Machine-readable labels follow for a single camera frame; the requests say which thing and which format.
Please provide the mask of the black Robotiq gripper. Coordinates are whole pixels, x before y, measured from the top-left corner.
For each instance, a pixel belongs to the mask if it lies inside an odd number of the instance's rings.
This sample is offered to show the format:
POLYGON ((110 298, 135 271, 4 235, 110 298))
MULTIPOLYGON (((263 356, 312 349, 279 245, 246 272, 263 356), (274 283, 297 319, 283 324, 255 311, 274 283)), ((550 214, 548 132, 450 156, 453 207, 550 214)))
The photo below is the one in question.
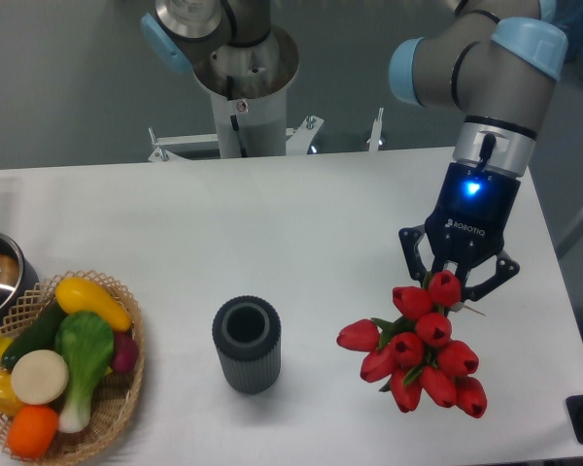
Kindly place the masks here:
POLYGON ((423 281, 429 272, 419 252, 426 234, 434 255, 433 273, 451 262, 457 265, 456 276, 463 280, 472 269, 496 257, 495 271, 488 279, 463 287, 462 303, 477 302, 513 279, 520 265, 503 249, 503 232, 519 188, 516 179, 451 163, 425 226, 398 231, 411 279, 423 281))

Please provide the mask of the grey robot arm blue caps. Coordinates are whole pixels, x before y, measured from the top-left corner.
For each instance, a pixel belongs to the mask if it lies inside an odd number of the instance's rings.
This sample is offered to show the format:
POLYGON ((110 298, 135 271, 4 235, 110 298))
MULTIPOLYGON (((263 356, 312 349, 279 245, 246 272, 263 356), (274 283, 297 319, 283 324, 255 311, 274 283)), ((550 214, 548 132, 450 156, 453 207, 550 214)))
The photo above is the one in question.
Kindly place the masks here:
MULTIPOLYGON (((442 35, 407 40, 390 60, 398 100, 465 115, 435 208, 399 232, 412 279, 455 266, 450 310, 518 273, 503 231, 565 60, 555 11, 552 1, 462 1, 442 35)), ((308 151, 287 133, 298 49, 268 2, 159 1, 141 30, 169 68, 194 74, 209 93, 221 157, 308 151)))

